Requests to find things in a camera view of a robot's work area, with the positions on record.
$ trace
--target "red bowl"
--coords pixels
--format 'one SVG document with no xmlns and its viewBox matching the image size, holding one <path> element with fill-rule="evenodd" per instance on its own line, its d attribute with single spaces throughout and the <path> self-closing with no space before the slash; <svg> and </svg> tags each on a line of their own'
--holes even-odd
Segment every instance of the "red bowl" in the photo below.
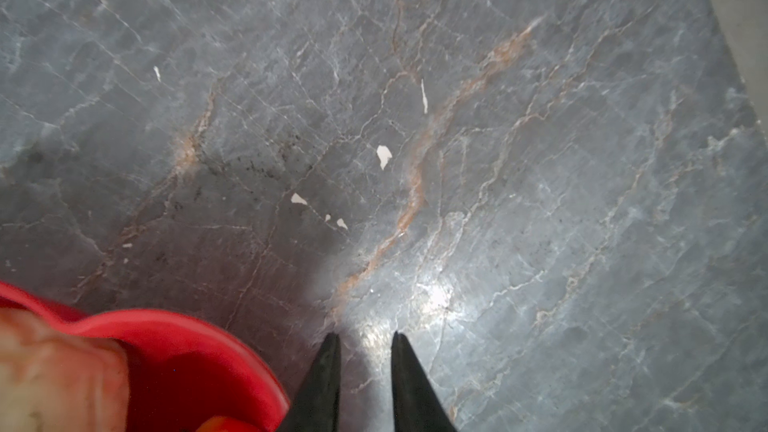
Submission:
<svg viewBox="0 0 768 432">
<path fill-rule="evenodd" d="M 0 307 L 26 308 L 66 334 L 122 341 L 128 432 L 192 432 L 215 415 L 271 432 L 288 411 L 283 388 L 259 356 L 207 322 L 152 309 L 87 316 L 4 282 Z"/>
</svg>

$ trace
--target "marble countertop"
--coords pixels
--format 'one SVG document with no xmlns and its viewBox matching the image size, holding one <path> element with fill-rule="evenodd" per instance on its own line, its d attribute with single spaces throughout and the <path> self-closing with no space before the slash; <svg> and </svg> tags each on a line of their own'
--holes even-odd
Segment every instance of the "marble countertop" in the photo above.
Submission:
<svg viewBox="0 0 768 432">
<path fill-rule="evenodd" d="M 768 424 L 768 150 L 709 0 L 0 0 L 0 278 L 461 430 Z"/>
</svg>

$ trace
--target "white spot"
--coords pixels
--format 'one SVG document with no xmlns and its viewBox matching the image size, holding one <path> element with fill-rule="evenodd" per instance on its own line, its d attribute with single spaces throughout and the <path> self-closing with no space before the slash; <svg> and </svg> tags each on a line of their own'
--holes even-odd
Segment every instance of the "white spot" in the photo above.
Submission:
<svg viewBox="0 0 768 432">
<path fill-rule="evenodd" d="M 303 204 L 304 206 L 307 205 L 306 200 L 304 200 L 299 194 L 296 193 L 293 194 L 293 197 L 291 197 L 290 200 L 294 204 Z"/>
<path fill-rule="evenodd" d="M 389 147 L 378 146 L 376 148 L 376 154 L 379 156 L 379 165 L 382 167 L 382 170 L 384 170 L 386 165 L 389 163 L 389 159 L 392 158 L 392 153 L 389 151 Z"/>
<path fill-rule="evenodd" d="M 427 113 L 429 101 L 427 100 L 427 92 L 424 92 L 424 79 L 422 79 L 422 103 L 424 104 L 424 113 Z"/>
</svg>

